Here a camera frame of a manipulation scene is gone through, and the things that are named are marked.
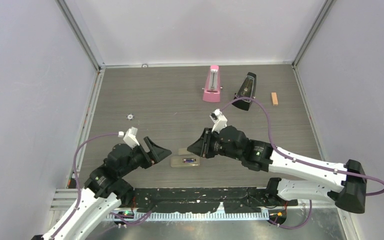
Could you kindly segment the beige grey remote control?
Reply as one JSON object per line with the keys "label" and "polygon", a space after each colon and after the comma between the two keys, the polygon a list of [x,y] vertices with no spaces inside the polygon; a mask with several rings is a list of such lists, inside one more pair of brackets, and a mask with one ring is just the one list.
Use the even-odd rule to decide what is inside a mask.
{"label": "beige grey remote control", "polygon": [[193,156],[175,156],[170,159],[172,168],[197,167],[201,164],[199,157]]}

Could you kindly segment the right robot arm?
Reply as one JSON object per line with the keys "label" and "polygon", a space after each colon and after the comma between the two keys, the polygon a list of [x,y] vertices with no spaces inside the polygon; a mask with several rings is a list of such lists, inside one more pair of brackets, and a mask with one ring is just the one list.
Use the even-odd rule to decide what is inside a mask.
{"label": "right robot arm", "polygon": [[205,128],[187,151],[210,159],[217,155],[238,160],[252,171],[280,173],[298,181],[270,179],[265,198],[271,205],[296,199],[325,201],[354,214],[366,210],[367,180],[357,160],[332,163],[294,154],[270,143],[248,138],[243,131],[227,126],[220,132]]}

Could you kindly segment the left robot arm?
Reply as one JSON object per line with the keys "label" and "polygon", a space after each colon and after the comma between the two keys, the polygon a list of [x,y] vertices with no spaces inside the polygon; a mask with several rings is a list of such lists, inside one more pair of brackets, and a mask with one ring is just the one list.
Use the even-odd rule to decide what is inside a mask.
{"label": "left robot arm", "polygon": [[85,240],[99,223],[118,207],[134,202],[135,189],[123,178],[137,168],[148,169],[172,154],[172,151],[144,138],[145,150],[136,136],[127,132],[116,134],[123,139],[116,144],[103,164],[93,170],[77,198],[62,218],[35,240]]}

